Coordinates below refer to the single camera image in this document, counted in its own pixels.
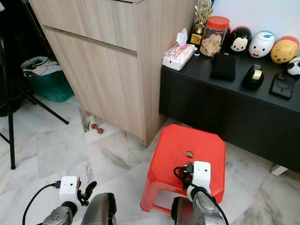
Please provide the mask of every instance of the cabinet leg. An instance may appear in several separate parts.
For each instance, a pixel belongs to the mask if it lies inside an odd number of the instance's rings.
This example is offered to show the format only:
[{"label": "cabinet leg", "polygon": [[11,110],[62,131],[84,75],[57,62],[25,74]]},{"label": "cabinet leg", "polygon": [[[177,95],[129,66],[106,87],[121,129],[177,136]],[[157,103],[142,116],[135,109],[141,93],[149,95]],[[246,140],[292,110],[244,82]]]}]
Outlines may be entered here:
[{"label": "cabinet leg", "polygon": [[283,172],[287,171],[288,169],[285,168],[284,166],[278,165],[276,164],[272,169],[271,169],[271,173],[275,176],[279,176],[280,174],[282,174]]}]

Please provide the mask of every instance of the white plastic item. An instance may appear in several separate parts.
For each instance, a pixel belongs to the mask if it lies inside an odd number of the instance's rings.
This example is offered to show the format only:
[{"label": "white plastic item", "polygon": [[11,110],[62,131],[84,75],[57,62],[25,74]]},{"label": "white plastic item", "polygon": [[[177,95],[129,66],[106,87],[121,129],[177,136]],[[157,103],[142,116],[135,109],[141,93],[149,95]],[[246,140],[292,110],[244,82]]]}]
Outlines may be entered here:
[{"label": "white plastic item", "polygon": [[165,53],[163,65],[171,69],[181,70],[194,54],[194,50],[195,45],[184,44],[179,46],[179,44],[176,44]]},{"label": "white plastic item", "polygon": [[79,178],[73,176],[66,176],[61,178],[60,183],[60,204],[64,202],[73,202],[77,208],[80,209],[81,203],[77,198],[77,191],[79,188]]},{"label": "white plastic item", "polygon": [[[34,69],[26,69],[30,64],[36,62],[37,60],[41,60],[42,62],[36,64],[34,66]],[[44,76],[62,70],[58,62],[52,61],[49,58],[44,56],[34,57],[30,60],[25,61],[24,63],[22,63],[21,69],[23,70],[23,72],[30,71],[31,72],[30,75],[37,75],[37,76]]]},{"label": "white plastic item", "polygon": [[[205,188],[207,192],[211,194],[210,173],[211,173],[210,163],[195,161],[192,184]],[[190,201],[193,201],[193,199],[191,198],[191,192],[193,189],[194,187],[191,185],[188,186],[187,188],[187,196]]]}]

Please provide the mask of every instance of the black tabletop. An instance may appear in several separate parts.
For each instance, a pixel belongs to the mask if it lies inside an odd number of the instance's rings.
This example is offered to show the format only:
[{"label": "black tabletop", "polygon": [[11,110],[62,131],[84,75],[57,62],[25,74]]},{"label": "black tabletop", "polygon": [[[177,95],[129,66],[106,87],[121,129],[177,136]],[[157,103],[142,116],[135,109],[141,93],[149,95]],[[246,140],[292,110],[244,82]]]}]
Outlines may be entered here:
[{"label": "black tabletop", "polygon": [[[248,52],[231,55],[234,56],[236,60],[236,78],[234,81],[212,78],[210,76],[212,60],[205,56],[192,56],[181,71],[170,70],[183,76],[196,79],[199,82],[215,86],[216,88],[237,93],[243,97],[254,98],[300,113],[300,80],[295,82],[292,98],[289,100],[270,94],[270,87],[274,75],[276,73],[285,72],[285,65],[272,62],[269,55],[258,59],[251,57]],[[258,90],[249,90],[243,87],[241,83],[249,68],[254,64],[262,66],[262,72],[265,78]]]}]

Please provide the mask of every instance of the black tripod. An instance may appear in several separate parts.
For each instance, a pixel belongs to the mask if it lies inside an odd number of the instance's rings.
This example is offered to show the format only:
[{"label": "black tripod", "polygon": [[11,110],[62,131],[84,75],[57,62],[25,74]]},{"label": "black tripod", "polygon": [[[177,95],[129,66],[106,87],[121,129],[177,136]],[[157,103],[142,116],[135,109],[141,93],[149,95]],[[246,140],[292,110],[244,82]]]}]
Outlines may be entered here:
[{"label": "black tripod", "polygon": [[3,105],[7,104],[7,112],[8,112],[8,129],[9,129],[9,139],[7,139],[3,134],[0,133],[0,137],[2,137],[10,146],[10,162],[11,162],[11,169],[15,169],[15,143],[14,143],[14,121],[13,121],[13,102],[26,98],[29,101],[31,101],[33,104],[37,104],[41,106],[42,108],[46,109],[49,113],[51,113],[53,116],[64,122],[65,124],[69,124],[68,121],[63,119],[61,116],[59,116],[56,112],[51,110],[49,107],[47,107],[45,104],[37,100],[35,97],[33,97],[32,93],[30,91],[25,90],[22,87],[22,82],[18,81],[17,79],[10,79],[10,77],[7,74],[7,65],[6,65],[6,55],[5,55],[5,48],[4,48],[4,38],[2,34],[0,33],[0,52],[1,52],[1,58],[2,62],[0,61],[0,64],[3,69],[4,74],[4,83],[5,83],[5,94],[6,94],[6,102]]}]

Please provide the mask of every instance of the brown dumbbell toy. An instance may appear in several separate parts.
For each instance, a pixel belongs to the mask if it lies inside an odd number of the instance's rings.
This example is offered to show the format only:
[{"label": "brown dumbbell toy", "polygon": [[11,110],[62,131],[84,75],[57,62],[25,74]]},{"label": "brown dumbbell toy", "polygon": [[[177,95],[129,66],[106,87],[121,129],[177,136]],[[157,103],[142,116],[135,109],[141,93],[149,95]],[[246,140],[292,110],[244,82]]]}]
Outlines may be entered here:
[{"label": "brown dumbbell toy", "polygon": [[98,128],[98,126],[96,125],[96,124],[92,124],[91,126],[90,126],[92,129],[95,129],[95,130],[97,130],[98,131],[98,134],[102,134],[103,132],[104,132],[104,130],[102,129],[102,128]]}]

